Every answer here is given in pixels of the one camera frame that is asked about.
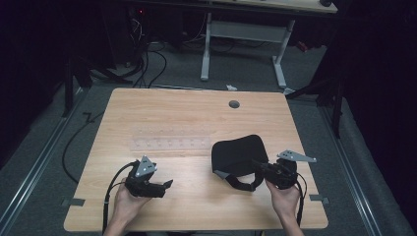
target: black cable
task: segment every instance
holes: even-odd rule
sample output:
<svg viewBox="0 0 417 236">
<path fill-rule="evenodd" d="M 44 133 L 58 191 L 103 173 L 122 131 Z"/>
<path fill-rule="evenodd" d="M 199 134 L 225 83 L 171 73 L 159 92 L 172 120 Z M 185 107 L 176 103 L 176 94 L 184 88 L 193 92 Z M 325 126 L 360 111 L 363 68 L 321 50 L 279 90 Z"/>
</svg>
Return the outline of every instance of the black cable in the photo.
<svg viewBox="0 0 417 236">
<path fill-rule="evenodd" d="M 202 39 L 206 39 L 206 38 L 205 37 L 201 37 L 201 38 L 195 39 L 194 41 L 183 42 L 183 46 L 188 47 L 188 48 L 191 48 L 191 49 L 202 48 L 202 47 L 204 47 L 206 45 L 206 43 L 204 41 L 203 42 L 200 42 L 198 44 L 198 46 L 191 46 L 190 45 L 190 44 L 193 44 L 193 43 L 198 43 Z"/>
<path fill-rule="evenodd" d="M 258 44 L 258 45 L 251 45 L 251 44 L 247 44 L 247 43 L 242 43 L 242 42 L 239 42 L 239 41 L 236 41 L 235 42 L 237 45 L 240 45 L 240 46 L 246 46 L 246 47 L 252 47 L 252 48 L 258 48 L 258 47 L 262 47 L 262 46 L 264 46 L 265 44 L 266 45 L 270 45 L 271 44 L 271 42 L 266 42 L 266 41 L 263 41 L 263 42 L 261 42 L 260 44 Z"/>
<path fill-rule="evenodd" d="M 113 186 L 111 186 L 111 189 L 110 190 L 112 190 L 112 189 L 114 189 L 114 187 L 116 187 L 118 185 L 121 185 L 121 184 L 124 184 L 124 183 L 126 183 L 126 182 L 120 182 L 120 183 L 114 184 Z"/>
<path fill-rule="evenodd" d="M 84 124 L 80 129 L 77 130 L 77 132 L 71 137 L 70 141 L 65 145 L 64 148 L 64 152 L 62 153 L 61 156 L 61 162 L 62 162 L 62 167 L 64 168 L 65 173 L 68 175 L 68 177 L 70 177 L 70 179 L 72 181 L 74 181 L 74 183 L 78 184 L 79 181 L 68 171 L 67 166 L 65 164 L 65 156 L 67 154 L 67 150 L 68 147 L 70 146 L 71 142 L 74 140 L 74 138 L 90 123 L 93 123 L 95 121 L 95 119 L 97 119 L 98 117 L 100 117 L 102 114 L 104 113 L 104 111 L 100 112 L 98 115 L 94 116 L 91 120 L 88 120 L 86 124 Z"/>
<path fill-rule="evenodd" d="M 302 179 L 303 179 L 303 181 L 304 181 L 304 186 L 306 186 L 306 189 L 304 190 L 304 198 L 306 198 L 306 194 L 307 194 L 307 182 L 306 182 L 306 179 L 304 179 L 304 177 L 302 176 L 302 175 L 300 175 L 299 173 L 297 173 L 298 174 L 298 176 L 300 176 Z"/>
<path fill-rule="evenodd" d="M 301 189 L 300 182 L 297 181 L 296 184 L 297 184 L 298 190 L 300 191 L 300 205 L 298 206 L 298 213 L 297 213 L 297 223 L 300 226 L 300 224 L 301 224 L 301 218 L 303 216 L 305 193 L 303 195 L 303 189 Z"/>
<path fill-rule="evenodd" d="M 159 53 L 159 52 L 157 52 L 157 51 L 153 51 L 153 53 L 156 53 L 156 54 L 158 54 L 159 56 L 161 56 L 161 57 L 162 57 L 162 59 L 163 59 L 163 61 L 164 61 L 164 65 L 163 65 L 162 70 L 159 72 L 159 74 L 158 74 L 155 78 L 153 78 L 153 80 L 151 80 L 151 81 L 149 82 L 148 89 L 150 89 L 150 86 L 153 84 L 153 82 L 154 82 L 154 81 L 156 81 L 156 79 L 157 79 L 160 75 L 162 75 L 162 73 L 163 73 L 163 72 L 165 71 L 165 69 L 166 69 L 166 64 L 167 64 L 166 58 L 165 58 L 162 54 L 160 54 L 160 53 Z"/>
<path fill-rule="evenodd" d="M 227 48 L 226 50 L 215 50 L 215 49 L 214 49 L 214 48 L 212 48 L 212 47 L 210 47 L 210 49 L 211 49 L 212 51 L 214 51 L 214 52 L 226 53 L 226 52 L 231 51 L 234 47 L 235 47 L 235 40 L 234 40 L 234 39 L 231 39 L 231 44 L 230 44 L 230 47 L 229 47 L 229 48 Z"/>
<path fill-rule="evenodd" d="M 113 179 L 111 180 L 111 182 L 110 182 L 110 184 L 107 188 L 107 193 L 105 194 L 105 197 L 104 197 L 102 234 L 104 234 L 104 231 L 107 228 L 108 204 L 109 204 L 109 201 L 110 201 L 110 192 L 114 188 L 114 186 L 117 185 L 117 184 L 114 185 L 114 181 L 116 181 L 117 177 L 120 175 L 120 173 L 122 173 L 123 170 L 125 170 L 129 166 L 133 166 L 134 164 L 135 164 L 135 162 L 130 162 L 130 163 L 126 164 L 125 166 L 123 166 L 119 171 L 117 171 L 116 175 L 114 175 Z"/>
<path fill-rule="evenodd" d="M 148 56 L 148 51 L 146 52 L 146 65 L 145 65 L 145 69 L 143 68 L 142 69 L 142 74 L 139 76 L 139 78 L 135 81 L 135 83 L 133 84 L 133 86 L 132 86 L 132 88 L 134 88 L 137 84 L 138 84 L 138 82 L 141 82 L 141 80 L 143 80 L 144 81 L 144 83 L 145 83 L 145 78 L 144 78 L 144 76 L 145 76 L 145 73 L 147 72 L 147 70 L 148 70 L 148 64 L 149 64 L 149 56 Z"/>
</svg>

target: cable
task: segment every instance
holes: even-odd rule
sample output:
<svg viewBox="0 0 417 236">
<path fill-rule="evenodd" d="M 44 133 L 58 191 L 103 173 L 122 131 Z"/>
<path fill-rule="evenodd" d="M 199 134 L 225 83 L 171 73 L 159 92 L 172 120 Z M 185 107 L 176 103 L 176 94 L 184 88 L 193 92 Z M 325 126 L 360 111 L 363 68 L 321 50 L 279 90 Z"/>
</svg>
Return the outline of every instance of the cable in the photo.
<svg viewBox="0 0 417 236">
<path fill-rule="evenodd" d="M 260 44 L 258 44 L 258 45 L 251 45 L 251 44 L 247 44 L 247 43 L 242 43 L 242 42 L 239 42 L 239 40 L 237 40 L 237 41 L 236 41 L 236 44 L 237 44 L 237 45 L 240 45 L 240 46 L 246 46 L 246 47 L 258 48 L 258 47 L 262 47 L 262 46 L 268 46 L 268 45 L 270 45 L 270 44 L 271 44 L 271 42 L 266 42 L 266 41 L 263 41 L 263 42 L 261 42 L 261 43 L 260 43 Z"/>
<path fill-rule="evenodd" d="M 147 58 L 147 64 L 146 64 L 146 66 L 145 66 L 145 69 L 144 68 L 142 68 L 142 74 L 141 74 L 141 76 L 140 77 L 138 77 L 138 79 L 135 81 L 135 83 L 132 85 L 132 88 L 134 88 L 137 84 L 138 84 L 138 82 L 141 82 L 140 84 L 139 84 L 139 88 L 141 87 L 141 84 L 142 84 L 142 80 L 144 81 L 144 83 L 145 83 L 145 78 L 144 78 L 144 76 L 145 76 L 145 73 L 147 72 L 147 70 L 148 70 L 148 64 L 149 64 L 149 56 L 148 56 L 148 51 L 146 52 L 146 58 Z"/>
<path fill-rule="evenodd" d="M 111 182 L 110 182 L 110 184 L 107 188 L 107 193 L 105 194 L 105 197 L 104 197 L 102 234 L 104 234 L 104 231 L 107 228 L 108 204 L 109 204 L 109 201 L 110 201 L 110 192 L 114 188 L 114 186 L 117 185 L 117 184 L 114 185 L 114 181 L 116 181 L 117 177 L 120 175 L 120 173 L 122 173 L 123 170 L 125 170 L 129 166 L 133 166 L 134 164 L 135 164 L 135 162 L 130 162 L 130 163 L 126 164 L 125 166 L 123 166 L 119 171 L 117 171 L 116 175 L 114 175 L 113 179 L 111 180 Z"/>
<path fill-rule="evenodd" d="M 299 173 L 297 173 L 297 174 L 298 174 L 298 176 L 300 176 L 303 179 L 304 185 L 306 186 L 306 189 L 304 190 L 304 196 L 303 196 L 303 198 L 306 198 L 306 194 L 307 194 L 307 182 L 306 182 L 306 179 L 304 179 L 304 177 L 302 175 L 300 175 Z"/>
<path fill-rule="evenodd" d="M 161 57 L 162 57 L 162 59 L 163 59 L 163 61 L 164 61 L 164 65 L 163 65 L 162 70 L 159 72 L 159 74 L 158 74 L 155 78 L 153 78 L 153 79 L 149 82 L 148 89 L 150 89 L 150 87 L 151 87 L 151 85 L 153 84 L 153 82 L 154 82 L 154 81 L 156 81 L 156 79 L 157 79 L 160 75 L 162 75 L 162 73 L 163 73 L 163 72 L 165 71 L 165 69 L 166 69 L 166 64 L 167 64 L 166 58 L 165 58 L 162 54 L 160 54 L 159 52 L 156 52 L 156 51 L 154 51 L 153 53 L 156 53 L 156 54 L 158 54 L 159 56 L 161 56 Z"/>
<path fill-rule="evenodd" d="M 196 36 L 195 36 L 195 37 L 193 37 L 193 39 L 190 39 L 190 40 L 188 40 L 188 41 L 183 41 L 183 44 L 186 44 L 186 43 L 188 43 L 188 42 L 198 41 L 198 40 L 201 40 L 201 39 L 205 38 L 204 36 L 202 36 L 202 37 L 200 37 L 200 38 L 197 38 L 197 37 L 199 37 L 199 36 L 202 34 L 203 28 L 205 27 L 205 22 L 206 22 L 206 18 L 207 18 L 207 16 L 208 16 L 208 14 L 207 14 L 207 13 L 205 13 L 205 17 L 203 18 L 202 26 L 200 27 L 200 30 L 199 30 L 199 32 L 196 34 Z"/>
<path fill-rule="evenodd" d="M 298 225 L 301 224 L 301 218 L 303 216 L 303 208 L 304 208 L 304 196 L 303 196 L 303 189 L 301 189 L 300 182 L 297 181 L 297 187 L 300 191 L 300 205 L 298 206 L 298 213 L 297 213 L 297 223 Z"/>
<path fill-rule="evenodd" d="M 141 27 L 141 31 L 139 32 L 139 37 L 138 37 L 138 43 L 140 43 L 141 42 L 141 37 L 142 37 L 142 24 L 140 22 L 138 22 L 136 19 L 132 19 L 132 21 L 134 21 L 137 24 L 136 27 L 135 27 L 135 29 L 133 29 L 133 32 L 136 32 L 136 30 L 138 29 L 138 27 Z"/>
<path fill-rule="evenodd" d="M 205 39 L 204 37 L 201 37 L 193 42 L 197 42 L 199 40 Z M 190 46 L 189 44 L 193 43 L 193 42 L 187 42 L 187 43 L 183 43 L 183 46 L 187 47 L 187 48 L 191 48 L 191 49 L 198 49 L 198 48 L 202 48 L 204 47 L 206 44 L 204 42 L 200 43 L 198 46 Z"/>
<path fill-rule="evenodd" d="M 67 154 L 67 150 L 68 147 L 70 146 L 71 142 L 74 140 L 74 138 L 90 123 L 93 123 L 95 121 L 95 119 L 97 119 L 98 117 L 100 117 L 102 114 L 104 114 L 104 111 L 98 113 L 98 115 L 94 116 L 91 120 L 88 120 L 87 123 L 85 125 L 83 125 L 80 129 L 77 130 L 77 132 L 71 137 L 70 141 L 65 145 L 64 148 L 64 152 L 62 153 L 61 156 L 61 162 L 62 162 L 62 167 L 64 168 L 65 173 L 68 175 L 68 177 L 70 177 L 70 179 L 72 181 L 74 181 L 74 183 L 78 184 L 79 181 L 68 171 L 67 166 L 65 164 L 65 156 Z"/>
<path fill-rule="evenodd" d="M 215 51 L 215 52 L 221 52 L 221 53 L 225 53 L 225 52 L 229 52 L 229 51 L 231 51 L 234 47 L 235 47 L 235 40 L 234 39 L 230 39 L 231 40 L 231 44 L 230 44 L 230 47 L 229 48 L 227 48 L 226 50 L 215 50 L 214 48 L 212 48 L 212 47 L 210 47 L 210 49 L 212 50 L 212 51 Z"/>
</svg>

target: standing desk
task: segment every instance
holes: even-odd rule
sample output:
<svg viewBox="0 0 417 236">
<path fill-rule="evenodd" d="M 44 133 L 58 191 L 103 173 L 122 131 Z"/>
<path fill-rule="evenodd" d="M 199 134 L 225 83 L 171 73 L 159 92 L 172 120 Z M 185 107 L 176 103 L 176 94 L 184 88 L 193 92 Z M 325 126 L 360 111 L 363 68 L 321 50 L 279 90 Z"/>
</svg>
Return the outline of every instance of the standing desk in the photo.
<svg viewBox="0 0 417 236">
<path fill-rule="evenodd" d="M 237 5 L 249 5 L 254 7 L 264 8 L 278 8 L 294 11 L 307 11 L 316 13 L 331 13 L 337 12 L 337 8 L 331 4 L 329 7 L 324 7 L 318 0 L 210 0 L 216 3 L 227 3 Z M 295 20 L 290 20 L 286 28 L 261 26 L 252 24 L 232 23 L 226 21 L 213 21 L 211 13 L 208 13 L 208 21 L 206 27 L 206 44 L 202 64 L 202 81 L 209 79 L 209 46 L 212 36 L 230 37 L 238 39 L 248 39 L 257 41 L 277 42 L 280 47 L 276 56 L 272 57 L 273 68 L 275 69 L 276 79 L 278 85 L 285 89 L 286 82 L 281 68 L 281 60 L 284 55 L 285 48 L 291 36 Z"/>
<path fill-rule="evenodd" d="M 231 100 L 240 106 L 231 108 Z M 74 196 L 85 203 L 70 206 L 65 229 L 100 231 L 104 195 L 111 179 L 122 166 L 144 154 L 158 167 L 150 179 L 152 183 L 174 182 L 162 199 L 145 205 L 127 230 L 282 228 L 265 183 L 253 193 L 244 192 L 211 172 L 210 150 L 214 143 L 252 134 L 263 139 L 269 162 L 275 162 L 276 155 L 286 149 L 304 153 L 282 93 L 117 88 L 111 94 Z M 128 171 L 122 172 L 118 181 Z M 309 198 L 318 193 L 309 164 L 298 163 L 298 172 L 308 185 L 301 227 L 327 227 L 322 202 Z M 249 183 L 253 179 L 245 176 L 241 181 Z M 115 194 L 113 190 L 110 216 Z"/>
</svg>

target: wooden desk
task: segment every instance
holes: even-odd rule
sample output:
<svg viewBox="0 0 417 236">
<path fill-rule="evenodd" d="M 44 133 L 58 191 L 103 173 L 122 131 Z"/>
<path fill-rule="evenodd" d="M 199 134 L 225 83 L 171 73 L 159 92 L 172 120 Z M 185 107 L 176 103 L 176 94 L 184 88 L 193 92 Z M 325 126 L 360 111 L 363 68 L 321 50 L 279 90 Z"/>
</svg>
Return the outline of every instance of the wooden desk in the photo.
<svg viewBox="0 0 417 236">
<path fill-rule="evenodd" d="M 230 100 L 239 101 L 240 107 L 229 107 Z M 141 130 L 166 134 L 166 129 L 179 127 L 202 127 L 204 130 L 195 134 L 206 133 L 210 145 L 194 150 L 131 147 L 132 139 L 141 138 Z M 304 153 L 281 93 L 117 88 L 110 97 L 75 194 L 75 198 L 86 202 L 84 206 L 70 206 L 65 229 L 100 231 L 108 184 L 122 166 L 144 154 L 158 166 L 150 179 L 152 183 L 170 179 L 174 182 L 163 199 L 153 199 L 143 208 L 128 230 L 281 228 L 265 183 L 254 193 L 239 191 L 211 172 L 210 150 L 214 143 L 252 134 L 263 139 L 270 162 L 275 162 L 276 155 L 287 148 Z M 320 164 L 320 157 L 315 164 Z M 299 163 L 298 171 L 307 181 L 307 196 L 317 194 L 309 165 Z M 246 180 L 253 180 L 253 176 L 242 181 Z M 113 190 L 109 215 L 115 193 Z M 311 202 L 307 197 L 302 228 L 327 225 L 322 203 Z"/>
<path fill-rule="evenodd" d="M 336 13 L 334 4 L 325 7 L 319 0 L 209 0 L 210 2 L 251 5 L 256 7 L 279 8 L 317 13 Z"/>
</svg>

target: desk leg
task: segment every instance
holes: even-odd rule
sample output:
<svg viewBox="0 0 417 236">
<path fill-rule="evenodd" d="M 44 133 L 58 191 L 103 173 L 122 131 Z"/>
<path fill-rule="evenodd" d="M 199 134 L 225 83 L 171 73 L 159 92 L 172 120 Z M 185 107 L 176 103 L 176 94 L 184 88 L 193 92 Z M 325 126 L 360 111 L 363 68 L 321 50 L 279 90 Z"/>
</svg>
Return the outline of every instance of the desk leg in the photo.
<svg viewBox="0 0 417 236">
<path fill-rule="evenodd" d="M 288 44 L 289 37 L 291 36 L 292 29 L 294 28 L 295 21 L 292 20 L 288 23 L 287 29 L 285 31 L 284 37 L 281 42 L 281 47 L 279 48 L 278 55 L 272 57 L 273 67 L 275 68 L 276 79 L 278 80 L 278 85 L 285 89 L 286 82 L 284 74 L 282 73 L 281 60 L 285 52 L 285 48 Z"/>
<path fill-rule="evenodd" d="M 206 28 L 206 47 L 205 54 L 203 55 L 203 65 L 202 65 L 202 81 L 209 80 L 209 41 L 211 37 L 211 13 L 208 13 L 208 22 Z"/>
</svg>

